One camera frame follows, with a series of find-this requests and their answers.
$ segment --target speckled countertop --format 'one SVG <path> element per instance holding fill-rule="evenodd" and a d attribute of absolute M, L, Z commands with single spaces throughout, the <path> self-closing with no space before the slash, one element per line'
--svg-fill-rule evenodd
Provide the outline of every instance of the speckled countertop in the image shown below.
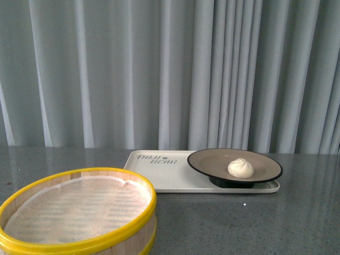
<path fill-rule="evenodd" d="M 132 150 L 0 147 L 0 203 L 48 175 L 123 168 Z M 340 254 L 340 157 L 266 154 L 273 194 L 159 194 L 150 254 Z"/>

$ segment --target dark plate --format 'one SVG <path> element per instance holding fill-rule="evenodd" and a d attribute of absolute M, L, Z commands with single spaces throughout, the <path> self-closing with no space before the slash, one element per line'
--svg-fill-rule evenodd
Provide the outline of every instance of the dark plate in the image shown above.
<path fill-rule="evenodd" d="M 250 178 L 237 178 L 228 172 L 231 161 L 244 158 L 254 168 Z M 237 184 L 251 188 L 255 183 L 269 182 L 279 178 L 283 169 L 281 165 L 262 154 L 237 149 L 205 149 L 196 151 L 188 156 L 189 165 L 196 171 L 209 176 L 211 182 L 223 188 L 242 188 Z"/>

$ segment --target tray logo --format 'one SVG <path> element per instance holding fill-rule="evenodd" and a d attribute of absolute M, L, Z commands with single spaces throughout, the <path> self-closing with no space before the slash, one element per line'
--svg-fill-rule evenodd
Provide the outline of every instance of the tray logo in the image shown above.
<path fill-rule="evenodd" d="M 137 159 L 150 160 L 150 164 L 176 164 L 177 159 L 155 155 L 137 155 Z"/>

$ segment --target yellow rim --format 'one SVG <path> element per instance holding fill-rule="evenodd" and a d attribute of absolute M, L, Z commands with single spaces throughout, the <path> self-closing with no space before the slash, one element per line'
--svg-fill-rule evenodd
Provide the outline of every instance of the yellow rim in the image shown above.
<path fill-rule="evenodd" d="M 26 192 L 27 190 L 31 189 L 32 187 L 39 185 L 40 183 L 64 176 L 70 175 L 79 172 L 91 172 L 91 171 L 115 171 L 115 172 L 123 172 L 135 175 L 141 179 L 143 179 L 150 187 L 151 187 L 151 201 L 148 207 L 142 212 L 138 217 L 134 220 L 129 222 L 128 224 L 109 232 L 105 235 L 101 235 L 98 237 L 94 237 L 91 239 L 87 239 L 84 241 L 78 241 L 73 243 L 65 243 L 65 244 L 35 244 L 35 243 L 28 243 L 17 240 L 15 238 L 10 237 L 7 235 L 4 230 L 0 227 L 0 248 L 12 255 L 20 255 L 20 254 L 40 254 L 40 255 L 48 255 L 48 254 L 58 254 L 60 255 L 71 255 L 71 254 L 91 254 L 98 251 L 103 251 L 112 247 L 120 242 L 123 242 L 130 236 L 134 235 L 136 232 L 141 230 L 147 222 L 149 222 L 150 218 L 152 217 L 153 213 L 156 209 L 156 192 L 151 184 L 151 182 L 146 179 L 144 176 L 119 169 L 119 168 L 108 168 L 108 167 L 96 167 L 96 168 L 83 168 L 77 169 L 72 171 L 67 171 L 55 175 L 51 175 L 49 177 L 43 178 L 39 181 L 33 182 L 26 187 L 22 188 L 21 190 L 17 191 L 15 194 L 10 196 L 1 206 L 0 206 L 0 219 L 4 209 L 20 194 Z"/>

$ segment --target curtain fold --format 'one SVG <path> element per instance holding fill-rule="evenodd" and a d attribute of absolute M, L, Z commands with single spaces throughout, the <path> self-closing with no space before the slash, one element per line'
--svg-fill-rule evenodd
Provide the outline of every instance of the curtain fold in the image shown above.
<path fill-rule="evenodd" d="M 339 154 L 337 0 L 0 0 L 0 145 Z"/>

